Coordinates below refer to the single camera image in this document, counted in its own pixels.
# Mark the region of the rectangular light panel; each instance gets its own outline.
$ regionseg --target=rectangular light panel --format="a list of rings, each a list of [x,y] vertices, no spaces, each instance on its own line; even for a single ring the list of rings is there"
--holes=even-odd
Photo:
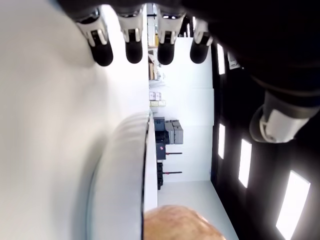
[[[290,240],[307,199],[310,182],[291,171],[276,227],[285,240]]]
[[[239,168],[239,181],[248,187],[250,162],[251,162],[251,143],[242,139],[241,141],[241,155],[240,155],[240,168]]]
[[[218,53],[218,68],[219,68],[219,74],[225,74],[225,55],[224,55],[224,49],[220,44],[216,45],[217,47],[217,53]]]
[[[219,124],[218,154],[222,159],[224,159],[224,156],[225,156],[225,135],[226,135],[225,126],[222,124]]]

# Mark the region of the cardboard box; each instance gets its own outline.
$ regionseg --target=cardboard box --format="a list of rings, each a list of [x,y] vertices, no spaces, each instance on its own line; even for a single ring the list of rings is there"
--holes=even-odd
[[[149,92],[149,100],[150,101],[156,100],[156,93],[155,92]]]
[[[156,92],[155,93],[155,100],[156,101],[161,101],[161,92]]]
[[[159,107],[165,107],[166,106],[166,101],[158,101]]]
[[[159,107],[158,101],[150,101],[150,107]]]

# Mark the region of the white wall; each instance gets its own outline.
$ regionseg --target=white wall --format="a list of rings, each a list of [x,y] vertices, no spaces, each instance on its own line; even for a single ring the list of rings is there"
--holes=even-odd
[[[50,2],[0,2],[0,239],[84,240],[97,160],[122,119],[149,110],[146,31],[133,65],[106,6],[114,60],[100,67]]]
[[[155,117],[178,119],[183,128],[183,144],[166,145],[168,155],[163,162],[165,172],[182,171],[181,174],[164,175],[164,182],[210,180],[212,161],[212,127],[214,124],[214,90],[211,51],[202,64],[190,59],[193,39],[178,37],[174,59],[163,66],[165,86],[153,87],[151,92],[161,92],[166,107],[159,107]]]
[[[158,192],[158,205],[181,205],[194,209],[215,226],[227,240],[238,240],[210,181],[167,182]]]

